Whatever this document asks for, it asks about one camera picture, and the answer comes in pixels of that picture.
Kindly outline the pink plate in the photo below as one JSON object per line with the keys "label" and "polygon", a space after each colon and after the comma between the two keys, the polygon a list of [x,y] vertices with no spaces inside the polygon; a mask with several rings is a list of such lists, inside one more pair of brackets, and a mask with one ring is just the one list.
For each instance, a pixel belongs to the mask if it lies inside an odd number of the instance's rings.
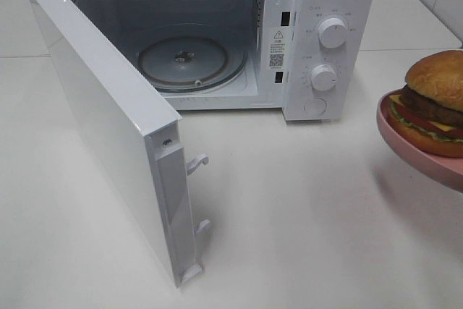
{"label": "pink plate", "polygon": [[390,149],[403,161],[425,176],[462,192],[462,158],[450,158],[426,153],[405,140],[388,123],[388,108],[391,102],[389,96],[398,90],[383,95],[378,102],[376,122],[379,133]]}

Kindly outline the glass microwave turntable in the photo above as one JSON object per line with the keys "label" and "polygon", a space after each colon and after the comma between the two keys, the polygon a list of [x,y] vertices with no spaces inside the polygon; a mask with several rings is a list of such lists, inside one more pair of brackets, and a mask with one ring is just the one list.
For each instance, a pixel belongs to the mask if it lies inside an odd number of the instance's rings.
{"label": "glass microwave turntable", "polygon": [[137,55],[137,67],[162,93],[193,93],[234,79],[247,62],[247,50],[233,30],[175,24],[153,32]]}

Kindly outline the white microwave door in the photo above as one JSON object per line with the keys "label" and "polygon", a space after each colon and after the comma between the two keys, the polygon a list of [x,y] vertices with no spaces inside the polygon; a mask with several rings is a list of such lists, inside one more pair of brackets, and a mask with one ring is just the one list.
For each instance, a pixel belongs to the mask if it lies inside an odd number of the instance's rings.
{"label": "white microwave door", "polygon": [[176,286],[201,270],[180,115],[71,0],[30,0],[68,104],[86,144],[111,178]]}

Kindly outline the white microwave oven body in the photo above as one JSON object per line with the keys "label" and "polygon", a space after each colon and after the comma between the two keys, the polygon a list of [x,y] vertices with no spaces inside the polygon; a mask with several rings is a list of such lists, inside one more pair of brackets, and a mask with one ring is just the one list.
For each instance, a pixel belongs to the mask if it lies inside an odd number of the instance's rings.
{"label": "white microwave oven body", "polygon": [[[215,88],[193,93],[162,93],[176,110],[281,109],[288,121],[338,119],[351,80],[372,0],[71,0],[128,62],[151,42],[153,32],[175,24],[233,30],[247,50],[243,70]],[[324,48],[317,34],[331,16],[348,22],[346,42]],[[311,70],[329,64],[335,86],[314,90]],[[310,117],[304,105],[322,98],[323,115]]]}

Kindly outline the round white door button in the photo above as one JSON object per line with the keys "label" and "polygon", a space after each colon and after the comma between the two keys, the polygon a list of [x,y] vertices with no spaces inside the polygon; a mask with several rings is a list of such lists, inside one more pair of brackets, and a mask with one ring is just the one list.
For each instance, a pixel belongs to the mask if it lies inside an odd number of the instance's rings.
{"label": "round white door button", "polygon": [[327,103],[322,98],[314,98],[304,105],[305,113],[310,117],[319,117],[326,111]]}

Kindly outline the white control knob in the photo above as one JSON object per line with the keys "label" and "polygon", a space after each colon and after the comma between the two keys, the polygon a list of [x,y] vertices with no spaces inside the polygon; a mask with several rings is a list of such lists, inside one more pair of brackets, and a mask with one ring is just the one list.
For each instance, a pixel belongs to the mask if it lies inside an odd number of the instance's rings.
{"label": "white control knob", "polygon": [[337,74],[331,65],[321,64],[311,70],[309,78],[314,90],[325,92],[335,86]]}
{"label": "white control knob", "polygon": [[340,16],[327,17],[318,25],[317,34],[324,48],[338,48],[347,40],[348,22]]}

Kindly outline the burger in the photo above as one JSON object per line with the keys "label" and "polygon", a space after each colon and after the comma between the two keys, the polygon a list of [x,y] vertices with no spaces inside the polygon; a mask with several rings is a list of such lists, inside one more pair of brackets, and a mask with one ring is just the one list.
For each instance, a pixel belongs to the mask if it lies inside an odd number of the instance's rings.
{"label": "burger", "polygon": [[388,123],[416,148],[462,157],[462,52],[442,51],[413,64],[389,97]]}

